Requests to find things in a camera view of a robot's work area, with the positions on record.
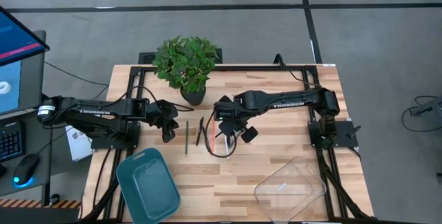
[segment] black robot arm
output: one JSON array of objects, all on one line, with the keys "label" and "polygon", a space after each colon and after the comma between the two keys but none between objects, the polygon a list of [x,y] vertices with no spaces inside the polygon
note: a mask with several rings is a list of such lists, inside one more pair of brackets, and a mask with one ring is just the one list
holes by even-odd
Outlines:
[{"label": "black robot arm", "polygon": [[283,93],[247,91],[235,96],[233,101],[224,96],[215,103],[214,118],[222,121],[220,129],[224,135],[232,136],[244,131],[242,139],[250,142],[258,134],[253,127],[246,128],[250,118],[272,109],[298,106],[311,106],[319,113],[324,148],[333,145],[338,138],[334,118],[340,109],[335,92],[325,88]]},{"label": "black robot arm", "polygon": [[[103,118],[101,115],[113,116]],[[162,138],[168,142],[175,137],[178,116],[173,104],[165,100],[150,103],[148,99],[121,99],[116,102],[78,100],[73,97],[52,97],[39,107],[38,119],[46,128],[70,124],[95,138],[124,141],[131,136],[131,127],[137,121],[162,129]]]}]

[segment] computer monitor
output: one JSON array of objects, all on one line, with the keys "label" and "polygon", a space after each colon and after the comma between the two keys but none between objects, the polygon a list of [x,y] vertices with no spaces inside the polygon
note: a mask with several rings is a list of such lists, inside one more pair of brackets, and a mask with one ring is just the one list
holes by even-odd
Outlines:
[{"label": "computer monitor", "polygon": [[0,6],[0,66],[49,50],[49,46]]}]

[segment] black plant pot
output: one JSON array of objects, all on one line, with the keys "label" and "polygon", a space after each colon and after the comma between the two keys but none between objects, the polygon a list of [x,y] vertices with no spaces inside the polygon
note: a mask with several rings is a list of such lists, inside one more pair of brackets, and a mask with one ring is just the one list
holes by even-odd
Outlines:
[{"label": "black plant pot", "polygon": [[181,96],[192,106],[197,106],[202,103],[204,96],[206,95],[206,88],[198,92],[185,93],[181,88]]}]

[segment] teal container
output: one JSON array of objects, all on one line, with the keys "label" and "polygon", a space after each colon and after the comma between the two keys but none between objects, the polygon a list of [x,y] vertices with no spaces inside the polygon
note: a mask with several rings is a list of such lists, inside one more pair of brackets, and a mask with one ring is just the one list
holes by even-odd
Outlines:
[{"label": "teal container", "polygon": [[154,224],[180,206],[180,194],[161,153],[145,149],[125,159],[117,178],[134,224]]}]

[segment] wooden table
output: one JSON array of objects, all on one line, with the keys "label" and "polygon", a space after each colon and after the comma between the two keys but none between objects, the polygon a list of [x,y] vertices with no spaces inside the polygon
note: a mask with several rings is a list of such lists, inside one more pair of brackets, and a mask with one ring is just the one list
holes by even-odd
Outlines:
[{"label": "wooden table", "polygon": [[[346,120],[349,116],[337,68],[317,65],[317,69],[321,85],[337,94],[341,111],[336,119]],[[126,92],[130,70],[129,65],[114,67],[106,100],[114,101]],[[294,72],[294,74],[302,78],[301,73]],[[307,129],[309,121],[307,107],[278,109],[252,118],[249,124],[257,128],[258,137],[249,144],[238,140],[238,148],[229,160],[210,156],[206,147],[201,145],[203,142],[200,142],[198,147],[195,146],[199,120],[202,116],[205,120],[208,119],[213,103],[223,95],[233,97],[248,90],[263,90],[268,93],[299,91],[304,89],[304,85],[296,81],[287,71],[213,71],[209,77],[203,103],[195,107],[194,112],[180,112],[175,119],[180,124],[180,128],[175,130],[175,139],[165,144],[161,139],[161,130],[142,124],[140,143],[134,153],[155,147],[161,151],[173,175],[180,192],[181,203],[179,210],[166,221],[269,221],[253,195],[256,185],[295,157],[304,158],[314,173],[319,174],[316,152],[310,145]],[[146,74],[144,85],[152,90],[157,99],[189,105],[179,90],[169,88],[168,83],[159,80],[151,72]],[[142,96],[150,98],[147,92],[143,92]],[[189,154],[185,157],[187,120]],[[343,187],[366,214],[372,215],[372,206],[359,158],[347,148],[337,148],[335,152]],[[113,153],[114,151],[110,152],[104,165],[97,201],[108,187]],[[92,209],[98,172],[105,154],[105,150],[93,154],[83,196],[84,215]],[[330,192],[335,216],[339,216],[336,194],[332,186]],[[117,215],[119,193],[118,188],[112,202],[111,218]],[[293,219],[293,221],[307,220],[327,220],[323,197],[314,201]],[[127,207],[124,211],[124,221],[131,221]]]}]

